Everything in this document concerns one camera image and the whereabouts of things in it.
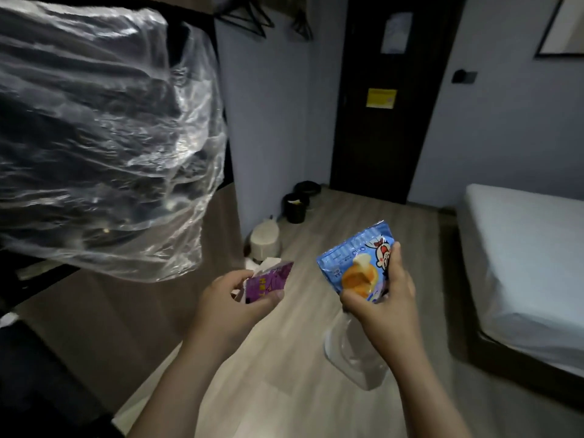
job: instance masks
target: door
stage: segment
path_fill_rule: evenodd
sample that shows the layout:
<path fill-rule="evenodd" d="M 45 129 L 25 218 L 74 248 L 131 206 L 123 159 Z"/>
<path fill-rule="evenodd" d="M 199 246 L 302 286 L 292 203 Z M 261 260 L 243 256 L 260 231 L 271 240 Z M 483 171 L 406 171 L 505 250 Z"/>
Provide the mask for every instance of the door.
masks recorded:
<path fill-rule="evenodd" d="M 405 203 L 464 0 L 349 0 L 331 187 Z"/>

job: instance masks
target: white mattress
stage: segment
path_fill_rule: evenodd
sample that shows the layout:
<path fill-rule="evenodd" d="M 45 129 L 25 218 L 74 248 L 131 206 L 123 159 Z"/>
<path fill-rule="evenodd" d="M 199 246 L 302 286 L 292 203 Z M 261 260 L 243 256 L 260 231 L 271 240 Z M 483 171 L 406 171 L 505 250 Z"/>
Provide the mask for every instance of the white mattress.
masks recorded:
<path fill-rule="evenodd" d="M 584 376 L 584 201 L 471 184 L 458 224 L 483 332 Z"/>

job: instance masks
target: picture frame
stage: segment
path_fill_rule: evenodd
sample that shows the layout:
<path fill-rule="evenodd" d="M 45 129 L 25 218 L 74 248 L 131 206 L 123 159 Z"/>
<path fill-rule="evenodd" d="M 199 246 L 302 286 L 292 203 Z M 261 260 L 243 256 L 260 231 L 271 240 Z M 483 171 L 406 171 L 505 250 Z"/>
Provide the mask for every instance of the picture frame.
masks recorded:
<path fill-rule="evenodd" d="M 536 58 L 584 57 L 584 0 L 559 0 Z"/>

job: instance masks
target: clear plastic bag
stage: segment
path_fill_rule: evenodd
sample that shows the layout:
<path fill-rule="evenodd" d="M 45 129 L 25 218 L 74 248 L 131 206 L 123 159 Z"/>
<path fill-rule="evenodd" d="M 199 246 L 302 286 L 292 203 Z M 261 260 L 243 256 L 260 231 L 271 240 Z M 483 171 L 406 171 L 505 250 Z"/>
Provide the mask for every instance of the clear plastic bag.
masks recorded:
<path fill-rule="evenodd" d="M 4 247 L 135 281 L 201 262 L 227 129 L 208 36 L 157 12 L 0 0 Z"/>

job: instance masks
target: black clothes hanger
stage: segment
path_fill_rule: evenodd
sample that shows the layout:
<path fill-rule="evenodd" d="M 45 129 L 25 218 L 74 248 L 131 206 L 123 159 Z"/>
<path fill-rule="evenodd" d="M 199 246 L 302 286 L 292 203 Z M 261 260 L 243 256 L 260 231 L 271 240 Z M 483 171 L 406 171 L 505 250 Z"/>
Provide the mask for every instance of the black clothes hanger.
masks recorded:
<path fill-rule="evenodd" d="M 248 14 L 248 18 L 233 14 L 233 12 L 238 9 L 244 9 Z M 263 22 L 256 17 L 255 12 L 259 14 Z M 266 38 L 266 32 L 264 32 L 262 26 L 274 27 L 274 22 L 263 11 L 257 0 L 230 0 L 215 12 L 215 18 L 264 38 Z M 237 23 L 230 19 L 244 21 L 246 23 L 251 23 L 251 25 L 250 27 L 246 27 L 244 24 Z"/>
<path fill-rule="evenodd" d="M 306 11 L 303 9 L 299 9 L 298 13 L 296 14 L 296 18 L 292 23 L 292 29 L 294 32 L 301 35 L 306 41 L 312 41 L 312 29 L 308 24 L 308 19 L 306 18 Z"/>

